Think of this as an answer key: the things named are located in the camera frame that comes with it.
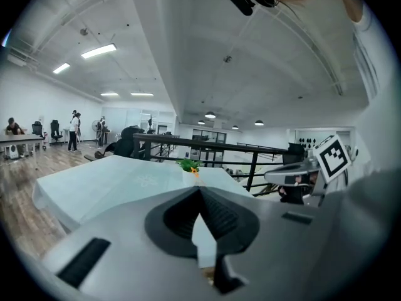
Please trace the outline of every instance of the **wooden floor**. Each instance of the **wooden floor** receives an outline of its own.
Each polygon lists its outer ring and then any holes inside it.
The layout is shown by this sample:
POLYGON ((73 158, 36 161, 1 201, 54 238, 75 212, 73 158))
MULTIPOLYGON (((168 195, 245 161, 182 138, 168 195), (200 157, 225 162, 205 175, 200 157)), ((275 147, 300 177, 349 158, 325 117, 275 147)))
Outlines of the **wooden floor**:
POLYGON ((16 161, 0 157, 0 220, 15 244, 34 258, 41 258, 66 233, 46 211, 37 210, 32 202, 35 181, 39 177, 86 164, 85 154, 98 149, 94 142, 82 142, 77 152, 67 152, 67 145, 48 146, 36 152, 39 169, 33 157, 16 161))

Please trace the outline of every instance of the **white table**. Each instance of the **white table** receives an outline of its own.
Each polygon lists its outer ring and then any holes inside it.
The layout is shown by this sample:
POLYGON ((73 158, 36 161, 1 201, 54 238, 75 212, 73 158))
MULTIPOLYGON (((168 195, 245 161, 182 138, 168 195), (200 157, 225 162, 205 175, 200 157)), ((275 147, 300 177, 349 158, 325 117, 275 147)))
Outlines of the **white table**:
MULTIPOLYGON (((47 208, 73 231, 100 213, 127 202, 196 184, 251 196, 223 169, 202 167, 199 178, 178 165, 110 156, 36 180, 33 203, 47 208)), ((199 267, 214 266, 216 241, 198 217, 192 241, 198 246, 199 267)))
MULTIPOLYGON (((27 145, 27 147, 29 144, 33 144, 33 147, 35 146, 35 144, 39 144, 39 150, 42 151, 43 138, 37 135, 0 135, 0 147, 25 144, 27 145)), ((33 148, 33 159, 35 169, 38 169, 35 148, 33 148)))

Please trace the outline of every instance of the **small orange object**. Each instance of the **small orange object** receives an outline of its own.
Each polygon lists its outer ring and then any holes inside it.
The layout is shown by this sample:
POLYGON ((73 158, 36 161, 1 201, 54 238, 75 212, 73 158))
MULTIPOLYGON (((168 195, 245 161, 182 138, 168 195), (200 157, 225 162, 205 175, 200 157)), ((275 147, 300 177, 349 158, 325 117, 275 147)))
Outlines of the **small orange object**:
POLYGON ((193 167, 190 168, 190 172, 195 174, 195 177, 199 177, 198 172, 193 167))

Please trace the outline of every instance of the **white ceiling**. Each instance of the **white ceiling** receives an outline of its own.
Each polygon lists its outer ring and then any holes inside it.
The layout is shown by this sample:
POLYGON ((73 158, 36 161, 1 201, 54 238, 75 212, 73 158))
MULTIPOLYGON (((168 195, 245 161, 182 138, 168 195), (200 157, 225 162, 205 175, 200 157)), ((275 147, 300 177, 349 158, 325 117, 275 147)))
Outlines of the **white ceiling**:
POLYGON ((353 116, 367 104, 340 2, 291 7, 301 21, 282 5, 246 17, 229 0, 192 0, 185 122, 195 124, 211 110, 226 128, 249 129, 256 119, 268 126, 344 124, 344 112, 353 116), (227 55, 230 63, 223 62, 227 55))
POLYGON ((131 92, 142 91, 154 93, 155 101, 169 102, 132 0, 36 0, 12 44, 39 61, 40 73, 89 95, 102 98, 103 92, 117 92, 119 97, 102 99, 130 100, 131 92), (88 35, 80 34, 83 28, 88 35), (117 51, 81 57, 110 43, 117 51), (64 62, 71 67, 54 75, 64 62))
POLYGON ((337 0, 291 7, 300 20, 282 5, 246 17, 229 0, 35 0, 11 45, 50 77, 68 62, 55 78, 91 96, 117 92, 115 99, 130 100, 141 90, 171 100, 187 124, 209 110, 223 128, 248 129, 256 119, 270 126, 343 124, 367 105, 350 21, 337 0), (160 23, 156 33, 151 22, 160 23), (80 56, 109 43, 118 50, 80 56))

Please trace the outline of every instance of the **black railing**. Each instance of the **black railing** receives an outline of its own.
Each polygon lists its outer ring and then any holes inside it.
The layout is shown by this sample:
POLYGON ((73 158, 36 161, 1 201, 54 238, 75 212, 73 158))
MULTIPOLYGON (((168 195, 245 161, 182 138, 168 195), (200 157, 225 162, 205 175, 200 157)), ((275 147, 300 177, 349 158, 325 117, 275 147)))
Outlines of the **black railing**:
MULTIPOLYGON (((245 144, 245 143, 237 143, 239 146, 246 146, 246 147, 256 147, 256 148, 265 148, 269 149, 270 147, 266 146, 260 146, 260 145, 251 145, 251 144, 245 144)), ((277 159, 280 155, 278 154, 259 154, 260 157, 270 159, 272 162, 277 159)))
POLYGON ((203 142, 201 140, 192 140, 192 139, 182 139, 175 137, 166 137, 165 135, 148 135, 148 134, 134 134, 134 152, 133 158, 139 158, 140 154, 143 154, 143 159, 146 161, 151 161, 152 159, 156 159, 158 161, 178 161, 182 158, 173 158, 169 157, 171 153, 172 146, 175 148, 177 146, 186 146, 186 147, 196 147, 199 149, 211 149, 217 151, 233 151, 233 152, 250 152, 253 154, 252 162, 225 162, 225 161, 203 161, 203 160, 195 160, 198 162, 204 162, 209 164, 226 164, 226 165, 250 165, 251 169, 249 174, 243 175, 232 175, 232 177, 248 177, 248 182, 246 185, 246 190, 249 191, 251 187, 256 187, 252 185, 254 176, 262 176, 263 174, 255 174, 257 165, 282 165, 282 163, 270 163, 270 162, 258 162, 258 155, 260 154, 270 154, 270 155, 283 155, 290 154, 288 150, 276 149, 272 147, 251 147, 251 146, 241 146, 241 145, 232 145, 232 144, 221 144, 221 143, 212 143, 212 142, 203 142), (145 142, 144 147, 141 150, 141 142, 145 142), (157 152, 158 155, 153 155, 152 150, 160 147, 160 150, 157 152))

